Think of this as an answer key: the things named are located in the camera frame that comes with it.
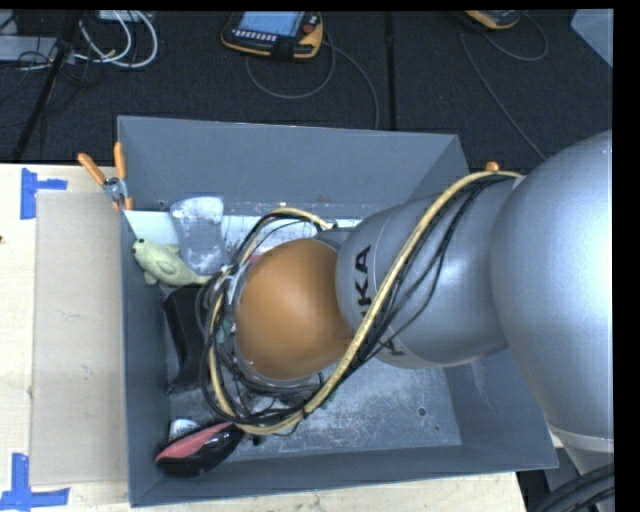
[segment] black floor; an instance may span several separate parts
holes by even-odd
[[[59,11],[19,12],[25,33],[63,25]],[[246,58],[220,43],[228,12],[156,11],[156,60],[137,70],[64,66],[19,160],[75,162],[85,151],[110,164],[117,116],[133,114],[455,133],[470,168],[496,160],[528,172],[611,128],[612,68],[572,30],[574,12],[528,11],[514,28],[491,33],[468,28],[460,12],[326,12],[330,38],[314,60],[252,59],[250,75]],[[91,12],[84,23],[101,48],[122,46],[117,24],[97,22]],[[149,31],[133,27],[142,59]],[[86,54],[79,35],[75,47]],[[304,95],[329,79],[315,94],[284,99],[263,92],[251,76],[284,95]],[[46,71],[0,66],[0,161],[16,154],[45,80]]]

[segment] wooden table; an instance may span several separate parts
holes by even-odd
[[[11,485],[10,458],[29,454],[36,219],[20,220],[21,172],[28,167],[38,178],[67,180],[66,193],[99,190],[80,166],[0,164],[0,491]],[[115,170],[103,169],[108,176]],[[72,484],[73,510],[129,510],[126,482]],[[34,491],[48,490],[34,488]],[[501,473],[418,482],[354,487],[208,503],[155,507],[164,510],[261,511],[496,511],[523,512],[516,475]]]

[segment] red object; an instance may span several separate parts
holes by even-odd
[[[227,421],[214,425],[213,427],[205,428],[194,434],[186,435],[162,450],[156,457],[156,463],[165,457],[170,459],[184,459],[189,455],[193,455],[202,448],[209,439],[232,424],[230,421]]]

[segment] screen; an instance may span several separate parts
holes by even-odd
[[[296,35],[303,15],[304,11],[247,11],[238,28],[291,37]]]

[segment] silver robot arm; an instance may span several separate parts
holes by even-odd
[[[613,461],[611,146],[605,132],[526,177],[459,194],[407,266],[379,333],[378,357],[405,368],[511,349],[580,473]],[[345,236],[336,290],[353,329],[434,200]]]

